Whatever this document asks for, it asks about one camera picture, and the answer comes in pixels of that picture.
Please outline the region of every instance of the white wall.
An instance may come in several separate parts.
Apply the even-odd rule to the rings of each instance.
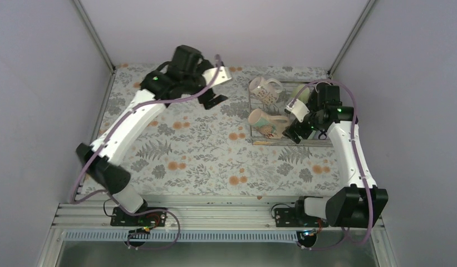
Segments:
[[[367,0],[81,0],[114,64],[193,46],[230,65],[330,68]]]
[[[379,1],[335,77],[400,266],[457,266],[457,0]]]
[[[0,266],[34,266],[110,71],[71,1],[0,1]]]

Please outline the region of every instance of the gray wall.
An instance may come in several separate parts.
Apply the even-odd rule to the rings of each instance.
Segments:
[[[457,266],[457,0],[379,1],[335,78],[358,98],[400,266]]]
[[[329,68],[367,0],[81,0],[115,63],[180,44],[230,65]]]
[[[71,1],[0,1],[0,266],[32,266],[110,71]]]

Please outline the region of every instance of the patterned mug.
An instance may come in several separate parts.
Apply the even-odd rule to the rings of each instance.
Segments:
[[[269,84],[271,82],[277,83],[281,89],[275,89],[274,86]],[[279,98],[279,93],[283,90],[284,87],[281,82],[273,78],[266,80],[264,77],[259,76],[249,83],[249,92],[266,105],[275,103]]]
[[[291,124],[288,117],[271,116],[259,108],[251,112],[248,123],[267,139],[282,138],[282,132]]]

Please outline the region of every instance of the mug handle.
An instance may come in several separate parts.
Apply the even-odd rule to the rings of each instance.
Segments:
[[[286,125],[286,126],[290,125],[288,117],[285,117],[285,116],[270,116],[269,118],[271,120],[274,120],[274,121],[285,121],[285,122],[281,122],[281,124]]]
[[[274,89],[276,93],[280,93],[280,92],[284,91],[284,86],[282,86],[281,82],[279,82],[278,80],[276,80],[274,78],[270,78],[270,79],[266,80],[266,83],[270,83],[270,82],[277,83],[281,87],[281,89]]]

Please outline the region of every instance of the table surface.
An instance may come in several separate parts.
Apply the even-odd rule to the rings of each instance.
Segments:
[[[139,82],[157,64],[123,64],[116,78],[99,134],[131,102]],[[310,67],[230,67],[233,79],[214,87],[229,97],[211,110],[192,100],[172,104],[152,121],[126,153],[121,166],[145,195],[330,196],[338,189],[332,147],[253,146],[248,82],[256,76],[285,81],[326,78]],[[86,178],[82,192],[101,186]]]

